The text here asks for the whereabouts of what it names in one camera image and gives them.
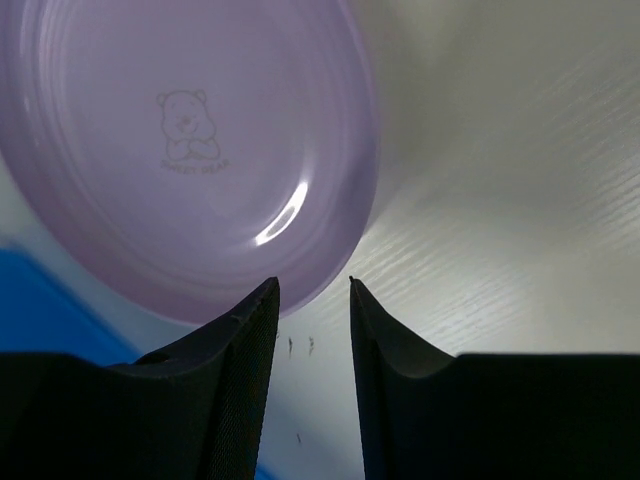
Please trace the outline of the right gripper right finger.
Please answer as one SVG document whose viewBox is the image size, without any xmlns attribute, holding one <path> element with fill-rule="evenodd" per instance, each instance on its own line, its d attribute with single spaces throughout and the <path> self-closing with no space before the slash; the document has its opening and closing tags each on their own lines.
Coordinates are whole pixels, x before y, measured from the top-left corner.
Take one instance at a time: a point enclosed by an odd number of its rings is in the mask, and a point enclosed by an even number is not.
<svg viewBox="0 0 640 480">
<path fill-rule="evenodd" d="M 359 279 L 350 327 L 367 478 L 638 477 L 637 356 L 453 356 Z"/>
</svg>

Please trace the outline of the purple round plate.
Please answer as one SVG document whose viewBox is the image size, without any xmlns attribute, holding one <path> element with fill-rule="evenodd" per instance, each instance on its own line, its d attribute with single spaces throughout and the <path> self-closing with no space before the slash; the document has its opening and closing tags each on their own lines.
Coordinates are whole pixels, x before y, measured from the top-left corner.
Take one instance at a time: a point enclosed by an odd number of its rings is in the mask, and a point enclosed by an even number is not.
<svg viewBox="0 0 640 480">
<path fill-rule="evenodd" d="M 115 292 L 199 325 L 264 279 L 289 314 L 375 195 L 372 72 L 347 1 L 5 1 L 1 154 Z"/>
</svg>

